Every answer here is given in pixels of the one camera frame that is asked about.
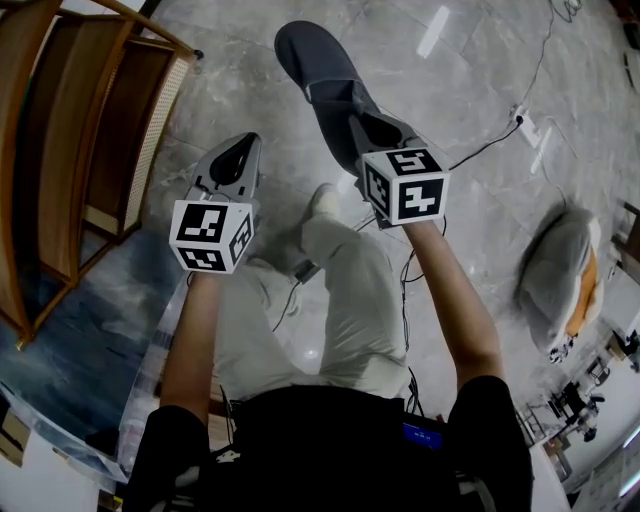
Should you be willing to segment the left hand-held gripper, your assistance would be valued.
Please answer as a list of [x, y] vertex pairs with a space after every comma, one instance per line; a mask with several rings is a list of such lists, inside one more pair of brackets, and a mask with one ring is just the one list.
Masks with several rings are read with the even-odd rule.
[[255, 235], [253, 197], [262, 140], [255, 132], [226, 139], [198, 162], [191, 186], [174, 203], [170, 247], [186, 271], [231, 274]]

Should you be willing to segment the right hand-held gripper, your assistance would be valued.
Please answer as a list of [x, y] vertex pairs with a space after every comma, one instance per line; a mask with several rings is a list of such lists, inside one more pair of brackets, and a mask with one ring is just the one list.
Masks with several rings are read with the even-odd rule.
[[364, 199], [382, 230], [442, 219], [450, 184], [420, 137], [407, 123], [383, 113], [349, 116]]

